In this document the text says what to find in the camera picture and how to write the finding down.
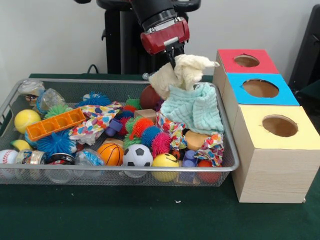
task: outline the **yellow tennis ball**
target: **yellow tennis ball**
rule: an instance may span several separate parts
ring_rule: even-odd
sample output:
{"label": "yellow tennis ball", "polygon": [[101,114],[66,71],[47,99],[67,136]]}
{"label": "yellow tennis ball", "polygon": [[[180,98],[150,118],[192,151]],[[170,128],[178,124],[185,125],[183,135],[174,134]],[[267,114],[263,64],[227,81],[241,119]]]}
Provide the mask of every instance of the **yellow tennis ball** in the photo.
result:
{"label": "yellow tennis ball", "polygon": [[[152,167],[179,167],[179,163],[175,156],[165,153],[156,156],[156,158],[153,160]],[[178,175],[178,172],[153,171],[152,175],[159,182],[167,183],[175,179]]]}
{"label": "yellow tennis ball", "polygon": [[36,111],[25,109],[15,116],[14,126],[21,134],[25,134],[27,126],[39,121],[41,121],[41,117]]}

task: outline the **orange basketball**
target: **orange basketball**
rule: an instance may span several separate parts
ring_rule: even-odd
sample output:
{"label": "orange basketball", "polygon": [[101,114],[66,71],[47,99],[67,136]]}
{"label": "orange basketball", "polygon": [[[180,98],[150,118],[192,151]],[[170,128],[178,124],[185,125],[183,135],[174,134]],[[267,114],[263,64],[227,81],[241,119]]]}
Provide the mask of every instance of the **orange basketball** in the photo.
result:
{"label": "orange basketball", "polygon": [[97,152],[105,165],[120,166],[122,164],[124,151],[118,144],[113,142],[105,143],[99,147]]}

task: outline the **wooden box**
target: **wooden box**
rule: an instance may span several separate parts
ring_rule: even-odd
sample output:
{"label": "wooden box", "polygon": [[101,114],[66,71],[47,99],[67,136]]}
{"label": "wooden box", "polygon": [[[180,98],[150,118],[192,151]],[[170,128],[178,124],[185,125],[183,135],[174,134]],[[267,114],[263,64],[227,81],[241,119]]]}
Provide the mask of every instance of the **wooden box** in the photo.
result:
{"label": "wooden box", "polygon": [[213,83],[224,94],[227,73],[278,74],[276,66],[263,49],[219,49],[216,61],[220,64],[214,69]]}
{"label": "wooden box", "polygon": [[301,106],[239,105],[233,136],[239,202],[304,201],[320,166],[320,136]]}
{"label": "wooden box", "polygon": [[299,106],[280,74],[227,73],[222,101],[231,129],[239,104]]}

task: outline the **red spiky ball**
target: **red spiky ball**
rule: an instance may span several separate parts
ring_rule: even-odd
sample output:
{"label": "red spiky ball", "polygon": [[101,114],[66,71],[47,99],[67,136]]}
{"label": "red spiky ball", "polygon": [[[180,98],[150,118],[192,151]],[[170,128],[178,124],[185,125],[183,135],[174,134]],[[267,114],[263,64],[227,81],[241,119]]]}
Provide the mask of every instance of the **red spiky ball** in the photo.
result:
{"label": "red spiky ball", "polygon": [[152,141],[152,156],[155,158],[160,154],[168,154],[170,151],[171,137],[168,133],[158,133]]}
{"label": "red spiky ball", "polygon": [[130,135],[130,140],[133,140],[134,137],[141,138],[142,133],[148,128],[154,125],[154,122],[146,117],[140,118],[136,123],[133,125],[132,133]]}
{"label": "red spiky ball", "polygon": [[137,108],[132,105],[125,105],[123,107],[123,111],[130,111],[132,113],[135,113],[136,110],[137,110]]}
{"label": "red spiky ball", "polygon": [[131,117],[120,118],[119,122],[122,124],[121,130],[118,132],[118,134],[120,136],[124,136],[124,135],[128,134],[128,131],[126,130],[126,123],[128,122],[129,119],[131,119]]}

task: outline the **red box top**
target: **red box top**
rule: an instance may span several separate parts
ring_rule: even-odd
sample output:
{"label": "red box top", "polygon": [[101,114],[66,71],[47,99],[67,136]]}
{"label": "red box top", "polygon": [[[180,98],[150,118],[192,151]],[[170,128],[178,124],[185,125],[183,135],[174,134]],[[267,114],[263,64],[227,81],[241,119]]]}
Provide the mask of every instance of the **red box top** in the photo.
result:
{"label": "red box top", "polygon": [[279,74],[264,49],[218,49],[227,73]]}

